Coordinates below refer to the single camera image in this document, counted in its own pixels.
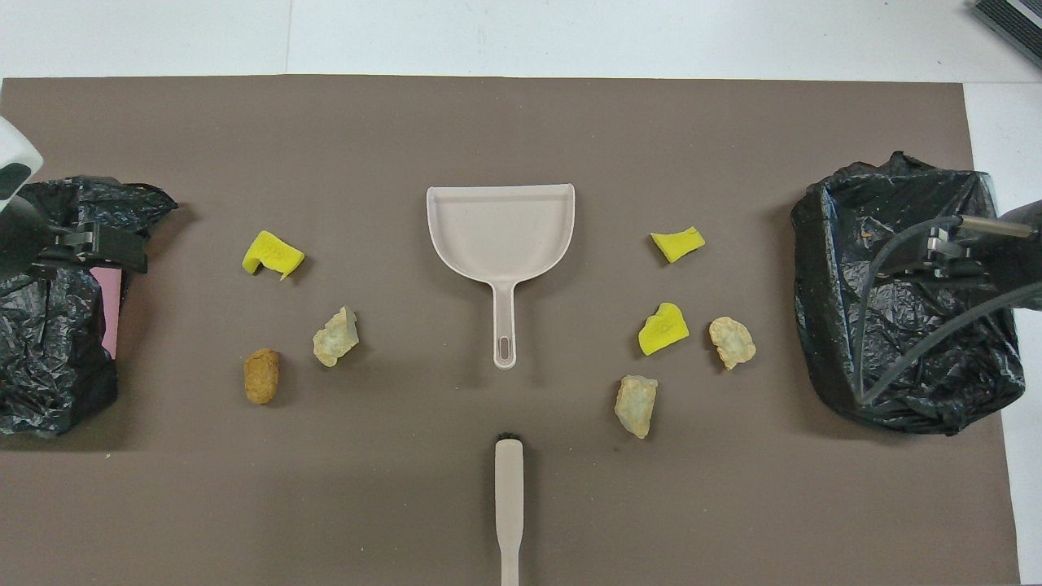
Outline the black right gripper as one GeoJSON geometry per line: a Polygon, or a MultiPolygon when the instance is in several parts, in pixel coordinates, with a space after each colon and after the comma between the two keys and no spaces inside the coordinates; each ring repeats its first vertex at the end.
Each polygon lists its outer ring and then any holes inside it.
{"type": "Polygon", "coordinates": [[[883,265],[876,278],[942,283],[997,297],[1041,280],[1040,203],[1004,215],[961,216],[953,227],[931,230],[928,260],[883,265]]]}

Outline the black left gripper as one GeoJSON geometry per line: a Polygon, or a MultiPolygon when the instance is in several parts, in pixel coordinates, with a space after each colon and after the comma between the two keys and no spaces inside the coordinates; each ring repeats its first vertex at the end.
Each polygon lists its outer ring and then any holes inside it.
{"type": "Polygon", "coordinates": [[[5,200],[1,214],[1,278],[8,279],[44,269],[118,269],[148,272],[148,259],[120,262],[97,255],[145,255],[146,239],[135,231],[86,223],[63,229],[46,222],[36,207],[23,198],[5,200]]]}

